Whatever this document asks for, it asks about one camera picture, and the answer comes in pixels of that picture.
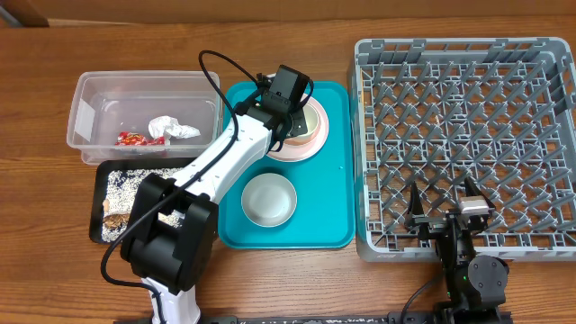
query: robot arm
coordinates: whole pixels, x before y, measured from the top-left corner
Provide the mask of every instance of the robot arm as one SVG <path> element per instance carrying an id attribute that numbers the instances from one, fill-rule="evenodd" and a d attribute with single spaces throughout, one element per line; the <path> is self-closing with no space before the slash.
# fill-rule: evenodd
<path id="1" fill-rule="evenodd" d="M 160 323 L 159 303 L 169 324 L 195 324 L 199 320 L 194 286 L 210 259 L 218 228 L 218 203 L 242 173 L 275 143 L 281 147 L 287 137 L 306 132 L 302 107 L 307 98 L 301 99 L 308 83 L 311 94 L 311 80 L 285 66 L 280 66 L 272 81 L 260 75 L 258 78 L 258 89 L 234 109 L 238 121 L 236 141 L 196 182 L 185 191 L 177 189 L 189 183 L 229 145 L 235 132 L 233 122 L 189 166 L 167 180 L 149 175 L 136 193 L 128 226 L 136 221 L 140 224 L 122 241 L 121 257 L 144 284 L 159 292 L 159 299 L 150 293 L 154 324 Z M 141 219 L 170 195 L 175 199 L 158 212 L 180 212 L 184 215 L 182 227 L 175 229 L 159 221 L 158 212 Z"/>

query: plastic food container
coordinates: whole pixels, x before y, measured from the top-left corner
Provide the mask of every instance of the plastic food container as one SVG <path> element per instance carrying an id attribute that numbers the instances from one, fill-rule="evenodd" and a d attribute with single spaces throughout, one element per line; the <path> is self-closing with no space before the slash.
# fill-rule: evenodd
<path id="1" fill-rule="evenodd" d="M 210 73 L 217 85 L 218 75 Z M 159 116 L 178 119 L 200 131 L 166 146 L 115 146 L 122 131 L 150 138 L 149 122 Z M 67 144 L 82 160 L 97 165 L 125 158 L 195 158 L 221 132 L 221 99 L 202 72 L 87 72 L 78 80 L 67 129 Z"/>

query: plastic tray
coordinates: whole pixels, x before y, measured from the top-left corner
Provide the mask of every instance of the plastic tray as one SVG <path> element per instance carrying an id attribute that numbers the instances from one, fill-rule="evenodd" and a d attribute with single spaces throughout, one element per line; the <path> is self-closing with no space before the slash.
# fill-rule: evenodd
<path id="1" fill-rule="evenodd" d="M 218 84 L 218 76 L 211 72 Z M 114 146 L 121 131 L 149 137 L 149 122 L 168 115 L 200 131 L 169 146 Z M 221 132 L 221 100 L 202 72 L 87 72 L 78 80 L 67 128 L 67 144 L 82 160 L 194 158 Z"/>
<path id="2" fill-rule="evenodd" d="M 159 168 L 180 168 L 189 165 L 194 158 L 150 158 L 150 159 L 129 159 L 104 161 L 96 169 L 96 179 L 94 181 L 94 197 L 92 199 L 92 214 L 90 215 L 90 228 L 88 235 L 93 242 L 110 244 L 102 240 L 102 220 L 104 218 L 104 207 L 102 202 L 106 198 L 106 188 L 108 186 L 108 175 L 112 171 L 126 170 L 148 170 Z"/>
<path id="3" fill-rule="evenodd" d="M 228 91 L 227 98 L 235 104 L 255 89 L 251 83 L 240 83 Z M 229 247 L 342 248 L 352 240 L 355 207 L 347 91 L 337 83 L 320 81 L 314 83 L 313 96 L 328 114 L 330 130 L 326 143 L 315 156 L 301 162 L 264 157 L 247 169 L 220 203 L 218 232 Z M 285 176 L 298 195 L 294 215 L 274 228 L 251 222 L 240 204 L 248 181 L 266 172 Z"/>
<path id="4" fill-rule="evenodd" d="M 455 207 L 471 176 L 496 204 L 477 251 L 576 260 L 574 64 L 556 38 L 360 40 L 351 76 L 357 250 L 436 260 L 404 227 L 406 186 L 425 212 Z"/>

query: food scrap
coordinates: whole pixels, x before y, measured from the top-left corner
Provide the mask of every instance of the food scrap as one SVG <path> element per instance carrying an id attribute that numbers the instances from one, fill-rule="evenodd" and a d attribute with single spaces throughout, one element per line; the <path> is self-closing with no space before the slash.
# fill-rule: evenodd
<path id="1" fill-rule="evenodd" d="M 165 145 L 166 141 L 164 136 L 160 136 L 157 139 L 147 139 L 146 136 L 133 133 L 129 131 L 123 131 L 118 135 L 118 140 L 116 141 L 117 146 L 146 146 L 146 145 Z"/>
<path id="2" fill-rule="evenodd" d="M 104 216 L 103 225 L 110 230 L 116 230 L 126 225 L 128 223 L 128 219 L 130 218 L 129 213 L 123 214 L 112 214 L 108 216 Z"/>

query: red wrapper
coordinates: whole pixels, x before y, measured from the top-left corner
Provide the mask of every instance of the red wrapper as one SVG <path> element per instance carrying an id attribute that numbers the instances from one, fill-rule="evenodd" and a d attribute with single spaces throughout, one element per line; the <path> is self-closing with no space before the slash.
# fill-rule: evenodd
<path id="1" fill-rule="evenodd" d="M 157 139 L 147 139 L 144 135 L 140 135 L 138 133 L 133 133 L 129 131 L 123 131 L 118 135 L 118 140 L 116 141 L 115 145 L 118 146 L 146 146 L 146 145 L 165 145 L 166 141 L 164 137 L 161 136 Z"/>

